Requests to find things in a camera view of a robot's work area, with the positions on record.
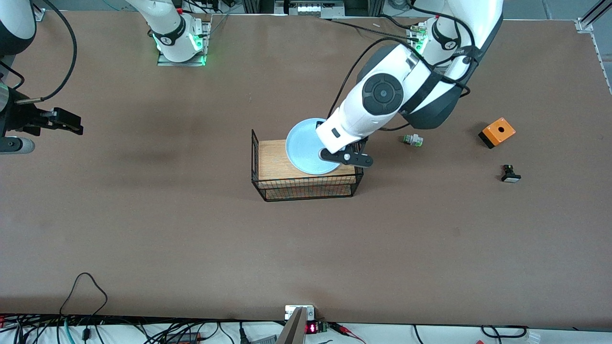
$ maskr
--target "light blue plate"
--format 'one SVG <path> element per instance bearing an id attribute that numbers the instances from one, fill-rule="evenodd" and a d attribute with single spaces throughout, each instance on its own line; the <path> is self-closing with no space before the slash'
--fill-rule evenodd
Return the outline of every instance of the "light blue plate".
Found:
<path id="1" fill-rule="evenodd" d="M 321 160 L 319 151 L 325 148 L 316 134 L 316 123 L 323 118 L 309 118 L 296 124 L 285 143 L 289 161 L 298 170 L 308 174 L 326 174 L 340 166 L 337 162 Z"/>

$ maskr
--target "black wire basket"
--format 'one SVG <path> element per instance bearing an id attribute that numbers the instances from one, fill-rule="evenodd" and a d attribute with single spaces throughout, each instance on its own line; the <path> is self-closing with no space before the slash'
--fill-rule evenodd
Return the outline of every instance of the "black wire basket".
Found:
<path id="1" fill-rule="evenodd" d="M 257 140 L 254 130 L 251 130 L 251 141 L 251 182 L 266 202 L 352 197 L 364 176 L 364 169 L 361 167 L 341 165 L 336 171 L 324 176 L 260 179 L 259 140 Z M 284 140 L 275 142 L 282 144 L 284 147 Z M 359 151 L 360 144 L 353 143 L 353 146 L 354 149 Z M 284 151 L 277 155 L 281 155 L 278 160 L 282 159 L 285 165 L 289 162 Z M 293 166 L 290 168 L 295 170 L 297 174 L 303 174 Z"/>

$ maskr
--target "orange push button box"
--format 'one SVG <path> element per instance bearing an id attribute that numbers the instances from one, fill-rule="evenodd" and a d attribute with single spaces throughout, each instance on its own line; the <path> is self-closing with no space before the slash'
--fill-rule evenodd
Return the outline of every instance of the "orange push button box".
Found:
<path id="1" fill-rule="evenodd" d="M 503 117 L 489 124 L 484 128 L 478 137 L 489 147 L 489 149 L 499 145 L 517 131 Z"/>

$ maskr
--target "electrical connector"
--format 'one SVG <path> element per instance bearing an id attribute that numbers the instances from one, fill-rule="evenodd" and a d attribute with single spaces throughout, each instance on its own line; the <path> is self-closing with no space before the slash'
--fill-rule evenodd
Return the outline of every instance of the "electrical connector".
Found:
<path id="1" fill-rule="evenodd" d="M 350 332 L 349 329 L 347 329 L 346 327 L 338 324 L 338 323 L 328 323 L 329 324 L 329 328 L 331 328 L 332 330 L 338 332 L 341 335 L 345 335 L 348 336 L 348 333 Z"/>
<path id="2" fill-rule="evenodd" d="M 90 338 L 90 336 L 91 336 L 91 330 L 88 328 L 85 328 L 83 330 L 83 333 L 81 334 L 81 340 L 87 340 Z"/>
<path id="3" fill-rule="evenodd" d="M 240 323 L 240 344 L 251 344 L 247 338 L 247 334 L 244 332 L 244 328 L 242 328 L 242 323 Z"/>

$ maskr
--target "table surface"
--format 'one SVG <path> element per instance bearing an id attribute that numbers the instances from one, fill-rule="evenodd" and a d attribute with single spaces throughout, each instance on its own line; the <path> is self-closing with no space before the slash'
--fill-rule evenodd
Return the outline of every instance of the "table surface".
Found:
<path id="1" fill-rule="evenodd" d="M 232 16 L 207 66 L 180 69 L 155 65 L 138 13 L 66 16 L 78 62 L 40 107 L 79 114 L 85 134 L 45 131 L 0 159 L 0 312 L 56 313 L 89 271 L 105 314 L 270 320 L 314 304 L 330 321 L 612 327 L 612 97 L 572 22 L 505 21 L 444 125 L 372 135 L 355 197 L 265 203 L 251 129 L 281 140 L 326 114 L 378 36 Z M 14 65 L 22 91 L 49 93 L 70 54 L 49 13 Z M 477 134 L 500 117 L 517 134 L 489 150 Z M 421 148 L 398 142 L 415 132 Z M 519 183 L 499 180 L 506 163 Z M 101 301 L 83 280 L 65 312 Z"/>

